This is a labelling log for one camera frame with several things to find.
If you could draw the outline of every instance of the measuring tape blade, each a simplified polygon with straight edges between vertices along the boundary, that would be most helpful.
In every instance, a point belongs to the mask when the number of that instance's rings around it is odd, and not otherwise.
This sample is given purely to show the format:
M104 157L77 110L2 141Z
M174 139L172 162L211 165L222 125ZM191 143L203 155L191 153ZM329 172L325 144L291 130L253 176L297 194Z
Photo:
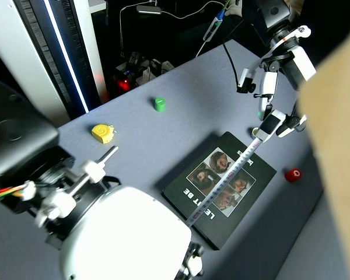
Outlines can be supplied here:
M198 218L204 213L208 207L212 204L214 199L224 190L232 178L237 172L244 166L248 159L253 155L254 151L262 143L262 140L255 138L252 143L246 148L242 155L236 160L236 162L230 167L230 169L224 174L224 176L218 181L211 192L205 197L201 204L192 212L185 224L190 228Z

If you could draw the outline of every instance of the green bottle cap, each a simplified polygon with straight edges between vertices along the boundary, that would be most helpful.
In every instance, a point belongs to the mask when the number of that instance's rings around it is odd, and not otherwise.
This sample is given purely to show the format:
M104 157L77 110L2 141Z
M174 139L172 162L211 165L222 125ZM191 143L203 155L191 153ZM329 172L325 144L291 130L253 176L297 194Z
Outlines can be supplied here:
M166 108L166 99L157 97L155 100L155 109L157 112L163 112Z

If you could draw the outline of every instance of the white measuring tape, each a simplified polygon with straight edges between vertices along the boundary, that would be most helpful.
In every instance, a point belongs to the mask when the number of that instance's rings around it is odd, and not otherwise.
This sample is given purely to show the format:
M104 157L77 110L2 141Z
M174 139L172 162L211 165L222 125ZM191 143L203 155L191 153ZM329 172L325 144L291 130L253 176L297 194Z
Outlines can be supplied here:
M186 220L185 224L191 227L197 219L206 211L206 209L212 204L213 200L227 187L228 183L237 174L237 172L244 166L244 164L253 155L254 151L261 145L263 141L259 138L255 138L252 143L246 148L242 155L236 160L230 169L224 174L219 182L214 186L211 192L205 197L201 204L193 211L190 217Z

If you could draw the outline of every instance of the beige object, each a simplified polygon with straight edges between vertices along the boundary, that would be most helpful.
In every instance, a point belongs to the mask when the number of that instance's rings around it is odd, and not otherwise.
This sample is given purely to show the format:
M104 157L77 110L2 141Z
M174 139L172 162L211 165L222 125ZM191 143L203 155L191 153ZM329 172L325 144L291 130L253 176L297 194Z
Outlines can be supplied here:
M300 93L350 267L350 37Z

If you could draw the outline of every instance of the red cylinder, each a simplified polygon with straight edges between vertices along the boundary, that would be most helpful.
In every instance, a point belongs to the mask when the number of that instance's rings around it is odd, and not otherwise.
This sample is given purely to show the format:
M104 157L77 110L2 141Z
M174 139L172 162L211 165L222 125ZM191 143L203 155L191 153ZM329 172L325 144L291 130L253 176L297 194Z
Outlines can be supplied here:
M295 182L301 179L302 173L299 169L293 168L291 171L285 173L285 178L288 182Z

